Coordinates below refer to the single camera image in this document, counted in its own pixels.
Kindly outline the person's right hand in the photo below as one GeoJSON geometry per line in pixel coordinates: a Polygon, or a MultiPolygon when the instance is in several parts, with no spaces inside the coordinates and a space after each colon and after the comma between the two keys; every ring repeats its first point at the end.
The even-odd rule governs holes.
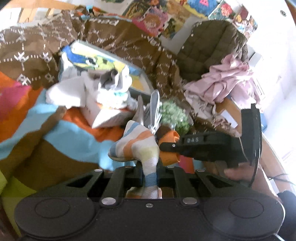
{"type": "Polygon", "coordinates": [[[236,168],[227,168],[224,174],[227,178],[234,181],[247,181],[253,189],[272,189],[271,182],[268,180],[265,171],[259,164],[255,177],[253,177],[255,167],[248,163],[242,163],[236,168]]]}

